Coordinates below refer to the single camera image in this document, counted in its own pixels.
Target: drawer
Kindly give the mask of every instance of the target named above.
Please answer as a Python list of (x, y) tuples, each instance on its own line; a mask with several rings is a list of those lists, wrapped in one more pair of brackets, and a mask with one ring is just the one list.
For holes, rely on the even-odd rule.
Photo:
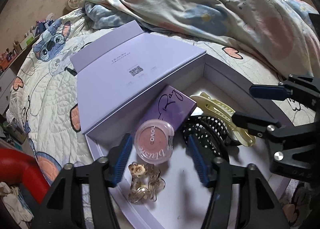
[(7, 87), (9, 87), (11, 82), (13, 80), (15, 80), (15, 78), (16, 78), (16, 75), (13, 73), (13, 71), (10, 68), (8, 68), (4, 72), (4, 74), (1, 75), (1, 78), (0, 78), (0, 97), (5, 92)]
[(4, 93), (2, 94), (2, 96), (0, 97), (0, 114), (3, 115), (4, 111), (7, 109), (9, 102), (10, 102), (10, 89), (14, 84), (13, 80), (9, 86), (7, 87), (7, 89), (4, 91)]

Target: box lid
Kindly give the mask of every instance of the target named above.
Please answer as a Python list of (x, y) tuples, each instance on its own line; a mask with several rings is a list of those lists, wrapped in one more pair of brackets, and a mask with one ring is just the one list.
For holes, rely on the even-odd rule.
[(143, 33), (135, 21), (95, 40), (71, 58), (78, 72), (82, 133), (204, 53), (204, 49), (188, 43)]

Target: clear plastic lid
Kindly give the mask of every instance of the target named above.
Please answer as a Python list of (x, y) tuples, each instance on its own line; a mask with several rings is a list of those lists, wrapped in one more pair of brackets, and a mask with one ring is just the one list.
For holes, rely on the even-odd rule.
[(151, 119), (137, 130), (134, 145), (139, 157), (150, 164), (160, 164), (172, 155), (173, 127), (166, 121)]

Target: bed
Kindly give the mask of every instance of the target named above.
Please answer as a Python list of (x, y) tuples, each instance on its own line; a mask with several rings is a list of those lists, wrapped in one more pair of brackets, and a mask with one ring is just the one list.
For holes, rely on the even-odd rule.
[[(132, 20), (145, 32), (206, 49), (252, 83), (277, 84), (291, 73), (320, 77), (320, 44), (308, 16), (318, 12), (300, 0), (83, 0), (82, 6), (56, 20), (33, 46), (7, 112), (25, 129), (49, 183), (66, 163), (93, 161), (81, 133), (70, 56)], [(101, 89), (108, 86), (97, 82)], [(294, 125), (314, 119), (297, 102), (275, 103)], [(93, 228), (89, 202), (84, 188), (86, 224)], [(121, 228), (132, 228), (116, 212)]]

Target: small purple box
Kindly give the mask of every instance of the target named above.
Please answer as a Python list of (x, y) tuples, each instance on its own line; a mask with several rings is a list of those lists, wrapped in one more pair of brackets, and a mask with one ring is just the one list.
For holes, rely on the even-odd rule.
[(139, 121), (135, 131), (147, 120), (160, 119), (171, 124), (176, 132), (195, 109), (195, 101), (168, 85)]

